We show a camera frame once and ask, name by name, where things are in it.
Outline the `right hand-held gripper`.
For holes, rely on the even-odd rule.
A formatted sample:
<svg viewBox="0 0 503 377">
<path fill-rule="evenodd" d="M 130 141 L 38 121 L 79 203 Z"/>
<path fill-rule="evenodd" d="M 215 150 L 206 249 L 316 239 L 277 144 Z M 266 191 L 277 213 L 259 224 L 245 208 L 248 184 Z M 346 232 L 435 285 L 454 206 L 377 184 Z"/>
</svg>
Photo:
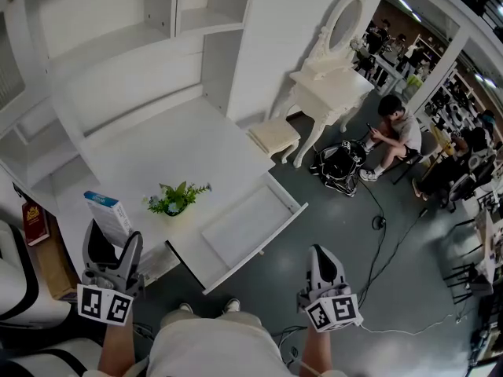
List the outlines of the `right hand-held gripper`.
<svg viewBox="0 0 503 377">
<path fill-rule="evenodd" d="M 308 250 L 307 286 L 297 293 L 297 310 L 307 315 L 317 333 L 362 325 L 358 298 L 346 284 L 342 263 L 318 244 Z"/>
</svg>

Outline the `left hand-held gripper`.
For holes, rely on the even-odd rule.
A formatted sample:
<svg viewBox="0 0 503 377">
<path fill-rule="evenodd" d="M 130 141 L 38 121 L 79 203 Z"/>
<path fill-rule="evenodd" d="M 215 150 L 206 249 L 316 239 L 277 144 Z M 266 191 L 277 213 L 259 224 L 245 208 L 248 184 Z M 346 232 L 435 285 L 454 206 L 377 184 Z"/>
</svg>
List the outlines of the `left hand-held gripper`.
<svg viewBox="0 0 503 377">
<path fill-rule="evenodd" d="M 118 258 L 99 225 L 92 220 L 83 241 L 84 271 L 77 286 L 77 311 L 81 317 L 103 324 L 125 325 L 134 300 L 144 291 L 138 273 L 143 238 L 134 231 Z"/>
</svg>

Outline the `small blue-white box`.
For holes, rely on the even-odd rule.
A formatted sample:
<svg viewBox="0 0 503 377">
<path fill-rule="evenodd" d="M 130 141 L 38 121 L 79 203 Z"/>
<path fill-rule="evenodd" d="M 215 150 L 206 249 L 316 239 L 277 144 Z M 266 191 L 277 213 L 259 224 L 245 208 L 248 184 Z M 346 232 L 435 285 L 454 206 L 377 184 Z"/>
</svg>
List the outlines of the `small blue-white box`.
<svg viewBox="0 0 503 377">
<path fill-rule="evenodd" d="M 134 230 L 121 202 L 92 191 L 83 195 L 107 241 L 124 248 Z"/>
</svg>

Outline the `white drawer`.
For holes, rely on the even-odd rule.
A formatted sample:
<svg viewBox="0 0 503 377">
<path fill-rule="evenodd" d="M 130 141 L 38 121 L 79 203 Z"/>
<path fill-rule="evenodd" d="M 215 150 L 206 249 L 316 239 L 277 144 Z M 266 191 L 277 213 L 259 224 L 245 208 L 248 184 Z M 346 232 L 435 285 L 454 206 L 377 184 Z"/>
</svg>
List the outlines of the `white drawer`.
<svg viewBox="0 0 503 377">
<path fill-rule="evenodd" d="M 183 222 L 168 247 L 209 294 L 280 235 L 308 207 L 265 173 L 227 207 L 197 226 Z"/>
</svg>

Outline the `person's right forearm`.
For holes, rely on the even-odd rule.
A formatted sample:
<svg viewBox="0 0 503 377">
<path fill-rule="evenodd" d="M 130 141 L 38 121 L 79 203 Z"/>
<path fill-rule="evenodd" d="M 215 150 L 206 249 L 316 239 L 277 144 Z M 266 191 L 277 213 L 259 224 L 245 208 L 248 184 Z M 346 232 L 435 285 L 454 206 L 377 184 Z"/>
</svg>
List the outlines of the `person's right forearm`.
<svg viewBox="0 0 503 377">
<path fill-rule="evenodd" d="M 302 362 L 308 368 L 300 365 L 299 377 L 318 377 L 333 370 L 329 332 L 317 332 L 312 325 L 308 327 Z"/>
</svg>

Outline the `person's left forearm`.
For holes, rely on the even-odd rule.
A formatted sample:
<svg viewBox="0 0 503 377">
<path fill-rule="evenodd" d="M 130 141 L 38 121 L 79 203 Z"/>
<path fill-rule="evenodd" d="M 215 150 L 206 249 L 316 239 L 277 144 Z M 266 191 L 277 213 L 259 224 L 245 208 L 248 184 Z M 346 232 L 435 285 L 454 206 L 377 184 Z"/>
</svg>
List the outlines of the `person's left forearm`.
<svg viewBox="0 0 503 377">
<path fill-rule="evenodd" d="M 97 370 L 111 377 L 123 377 L 134 364 L 134 329 L 130 314 L 123 326 L 107 326 Z"/>
</svg>

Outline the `brown cardboard box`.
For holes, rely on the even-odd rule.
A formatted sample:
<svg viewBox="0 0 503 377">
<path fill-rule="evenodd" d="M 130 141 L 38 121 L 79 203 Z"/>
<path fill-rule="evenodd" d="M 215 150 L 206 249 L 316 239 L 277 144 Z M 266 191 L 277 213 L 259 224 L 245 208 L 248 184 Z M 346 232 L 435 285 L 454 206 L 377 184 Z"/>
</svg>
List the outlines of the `brown cardboard box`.
<svg viewBox="0 0 503 377">
<path fill-rule="evenodd" d="M 50 235 L 34 246 L 42 277 L 53 299 L 77 302 L 79 276 L 70 259 L 62 238 L 57 219 L 47 215 Z"/>
</svg>

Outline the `artificial plant in white pot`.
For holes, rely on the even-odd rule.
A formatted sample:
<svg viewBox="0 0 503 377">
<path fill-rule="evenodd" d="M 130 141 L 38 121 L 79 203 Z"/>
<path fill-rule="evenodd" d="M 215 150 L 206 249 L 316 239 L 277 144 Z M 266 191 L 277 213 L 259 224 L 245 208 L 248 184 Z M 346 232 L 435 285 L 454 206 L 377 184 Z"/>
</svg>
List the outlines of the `artificial plant in white pot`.
<svg viewBox="0 0 503 377">
<path fill-rule="evenodd" d="M 212 191 L 210 183 L 196 186 L 194 183 L 188 184 L 186 181 L 175 187 L 159 183 L 159 187 L 160 194 L 144 197 L 143 203 L 147 205 L 150 212 L 165 214 L 169 217 L 180 215 L 187 207 L 196 202 L 199 195 Z"/>
</svg>

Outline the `red book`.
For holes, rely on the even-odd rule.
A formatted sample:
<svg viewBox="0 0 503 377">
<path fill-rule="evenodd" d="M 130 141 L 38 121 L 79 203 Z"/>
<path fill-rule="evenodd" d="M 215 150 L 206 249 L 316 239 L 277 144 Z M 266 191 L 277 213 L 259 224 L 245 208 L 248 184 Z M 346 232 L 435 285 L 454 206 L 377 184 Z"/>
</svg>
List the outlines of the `red book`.
<svg viewBox="0 0 503 377">
<path fill-rule="evenodd" d="M 46 211 L 33 201 L 22 206 L 24 235 L 28 246 L 32 247 L 50 237 Z"/>
</svg>

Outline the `person's light clothing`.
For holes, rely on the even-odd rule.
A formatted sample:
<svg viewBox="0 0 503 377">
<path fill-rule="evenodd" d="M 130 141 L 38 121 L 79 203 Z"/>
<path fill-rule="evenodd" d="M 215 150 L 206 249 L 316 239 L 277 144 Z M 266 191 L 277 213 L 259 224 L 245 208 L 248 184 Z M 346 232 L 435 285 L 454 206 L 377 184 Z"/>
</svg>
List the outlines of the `person's light clothing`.
<svg viewBox="0 0 503 377">
<path fill-rule="evenodd" d="M 260 319 L 230 312 L 215 319 L 168 313 L 149 354 L 146 377 L 294 377 Z"/>
</svg>

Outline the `white desk with shelf hutch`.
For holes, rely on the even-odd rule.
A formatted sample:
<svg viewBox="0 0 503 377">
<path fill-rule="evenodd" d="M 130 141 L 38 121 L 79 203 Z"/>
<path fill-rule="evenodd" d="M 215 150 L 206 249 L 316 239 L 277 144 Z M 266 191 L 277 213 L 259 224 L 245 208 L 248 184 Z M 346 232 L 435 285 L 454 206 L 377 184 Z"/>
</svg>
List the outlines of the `white desk with shelf hutch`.
<svg viewBox="0 0 503 377">
<path fill-rule="evenodd" d="M 228 115 L 251 1 L 0 0 L 0 170 L 57 216 L 77 270 L 85 191 L 121 202 L 151 268 L 269 173 Z M 143 203 L 184 181 L 212 191 L 176 217 Z"/>
</svg>

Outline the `black metal chair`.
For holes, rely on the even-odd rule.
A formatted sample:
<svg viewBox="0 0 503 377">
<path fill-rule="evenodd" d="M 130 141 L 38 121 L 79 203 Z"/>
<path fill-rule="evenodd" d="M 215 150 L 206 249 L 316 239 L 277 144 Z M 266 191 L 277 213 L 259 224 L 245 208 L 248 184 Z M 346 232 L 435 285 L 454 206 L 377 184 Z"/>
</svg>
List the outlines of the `black metal chair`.
<svg viewBox="0 0 503 377">
<path fill-rule="evenodd" d="M 469 298 L 483 298 L 491 296 L 494 293 L 494 274 L 496 271 L 496 261 L 494 252 L 494 228 L 488 213 L 477 215 L 475 218 L 457 223 L 452 231 L 471 226 L 475 231 L 475 236 L 479 245 L 471 251 L 463 254 L 474 254 L 478 250 L 483 251 L 481 260 L 477 263 L 470 262 L 453 268 L 453 273 L 445 277 L 444 281 L 456 279 L 453 284 L 447 287 L 464 287 L 465 293 L 453 296 L 454 305 L 461 304 Z"/>
</svg>

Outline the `cream cushioned stool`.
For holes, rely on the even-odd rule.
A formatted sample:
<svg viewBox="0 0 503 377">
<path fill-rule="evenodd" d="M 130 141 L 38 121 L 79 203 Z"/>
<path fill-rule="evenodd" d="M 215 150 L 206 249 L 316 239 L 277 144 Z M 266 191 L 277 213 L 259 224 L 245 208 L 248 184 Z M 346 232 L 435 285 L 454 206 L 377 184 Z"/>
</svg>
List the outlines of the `cream cushioned stool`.
<svg viewBox="0 0 503 377">
<path fill-rule="evenodd" d="M 288 157 L 299 147 L 300 135 L 286 119 L 276 118 L 255 124 L 248 129 L 247 135 L 269 158 L 282 152 L 282 164 L 286 164 Z"/>
</svg>

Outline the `grey chair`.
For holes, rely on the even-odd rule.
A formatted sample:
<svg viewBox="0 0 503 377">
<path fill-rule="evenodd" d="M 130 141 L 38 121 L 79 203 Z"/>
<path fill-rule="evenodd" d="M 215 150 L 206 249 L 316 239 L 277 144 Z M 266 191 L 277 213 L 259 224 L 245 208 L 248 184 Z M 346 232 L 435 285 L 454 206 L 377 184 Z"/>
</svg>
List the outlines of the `grey chair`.
<svg viewBox="0 0 503 377">
<path fill-rule="evenodd" d="M 420 151 L 415 154 L 411 154 L 404 158 L 401 163 L 407 165 L 407 168 L 400 174 L 400 176 L 392 182 L 393 185 L 397 185 L 418 163 L 423 162 L 426 158 L 431 156 L 434 151 L 438 148 L 439 143 L 435 139 L 435 136 L 430 131 L 421 132 L 421 147 Z"/>
</svg>

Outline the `cream vanity table with mirror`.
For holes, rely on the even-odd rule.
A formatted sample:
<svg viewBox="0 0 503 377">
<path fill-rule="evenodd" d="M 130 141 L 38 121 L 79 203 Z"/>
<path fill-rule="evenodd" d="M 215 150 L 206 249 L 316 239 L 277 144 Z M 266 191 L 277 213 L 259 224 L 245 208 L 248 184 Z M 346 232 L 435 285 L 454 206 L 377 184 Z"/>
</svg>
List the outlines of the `cream vanity table with mirror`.
<svg viewBox="0 0 503 377">
<path fill-rule="evenodd" d="M 299 168 L 306 153 L 314 147 L 327 126 L 343 120 L 341 131 L 373 90 L 373 84 L 352 68 L 354 47 L 361 39 L 356 30 L 365 0 L 335 0 L 321 27 L 318 39 L 298 71 L 289 74 L 293 86 L 276 105 L 273 117 L 286 119 L 290 109 L 314 121 L 309 137 L 298 151 L 293 166 Z"/>
</svg>

